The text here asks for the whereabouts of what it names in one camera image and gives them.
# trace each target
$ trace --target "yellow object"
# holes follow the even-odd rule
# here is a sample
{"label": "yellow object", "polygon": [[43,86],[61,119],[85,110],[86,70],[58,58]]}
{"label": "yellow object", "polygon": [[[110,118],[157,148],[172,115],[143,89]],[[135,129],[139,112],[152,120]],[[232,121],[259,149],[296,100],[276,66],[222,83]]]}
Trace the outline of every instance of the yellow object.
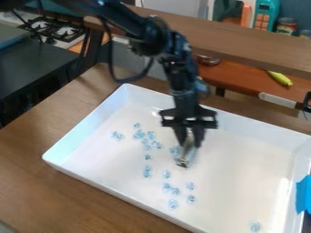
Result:
{"label": "yellow object", "polygon": [[268,73],[281,85],[284,85],[284,86],[293,85],[292,81],[288,77],[282,75],[281,73],[277,73],[273,71],[268,71]]}

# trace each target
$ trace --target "wooden table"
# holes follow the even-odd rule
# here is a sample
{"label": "wooden table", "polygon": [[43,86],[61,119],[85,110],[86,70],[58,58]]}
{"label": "wooden table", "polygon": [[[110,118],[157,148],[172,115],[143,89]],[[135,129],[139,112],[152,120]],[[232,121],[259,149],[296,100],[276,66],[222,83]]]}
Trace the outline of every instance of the wooden table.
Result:
{"label": "wooden table", "polygon": [[[166,82],[135,83],[166,92]],[[118,85],[95,66],[0,131],[0,219],[23,233],[188,232],[48,166],[41,156]],[[219,96],[203,103],[311,135],[297,118]]]}

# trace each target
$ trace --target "blue tape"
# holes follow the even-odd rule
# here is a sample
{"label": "blue tape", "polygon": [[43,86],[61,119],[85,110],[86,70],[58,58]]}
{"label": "blue tape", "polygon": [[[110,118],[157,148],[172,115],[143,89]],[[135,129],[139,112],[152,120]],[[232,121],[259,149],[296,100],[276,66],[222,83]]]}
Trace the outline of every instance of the blue tape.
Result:
{"label": "blue tape", "polygon": [[311,214],[311,176],[304,177],[296,183],[296,212],[307,211]]}

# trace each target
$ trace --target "white tray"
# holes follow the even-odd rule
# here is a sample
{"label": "white tray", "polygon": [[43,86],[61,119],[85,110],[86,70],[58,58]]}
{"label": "white tray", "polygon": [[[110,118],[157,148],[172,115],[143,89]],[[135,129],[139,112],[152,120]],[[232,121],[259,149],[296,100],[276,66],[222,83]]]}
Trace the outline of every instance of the white tray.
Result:
{"label": "white tray", "polygon": [[[295,209],[296,185],[308,174],[311,137],[211,107],[219,129],[208,130],[190,168],[175,165],[169,148],[177,145],[161,127],[160,109],[171,96],[123,85],[44,155],[56,169],[122,198],[194,232],[298,233],[303,214]],[[155,131],[163,148],[145,151],[134,140],[140,123]],[[117,131],[125,138],[112,137]],[[149,154],[151,160],[145,160]],[[151,177],[143,176],[145,166]],[[168,170],[169,179],[163,177]],[[178,187],[179,196],[163,190]],[[195,189],[186,189],[194,182]],[[186,201],[194,195],[194,203]],[[174,199],[178,207],[171,209]]]}

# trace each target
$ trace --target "wooden shelf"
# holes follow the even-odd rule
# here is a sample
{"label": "wooden shelf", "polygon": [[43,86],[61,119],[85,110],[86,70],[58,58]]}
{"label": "wooden shelf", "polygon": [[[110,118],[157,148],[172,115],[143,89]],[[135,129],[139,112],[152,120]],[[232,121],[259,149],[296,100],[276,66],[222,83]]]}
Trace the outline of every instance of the wooden shelf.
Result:
{"label": "wooden shelf", "polygon": [[299,77],[287,76],[292,86],[281,86],[265,70],[222,61],[217,66],[199,66],[200,76],[210,85],[256,96],[262,92],[296,101],[300,108],[311,82]]}

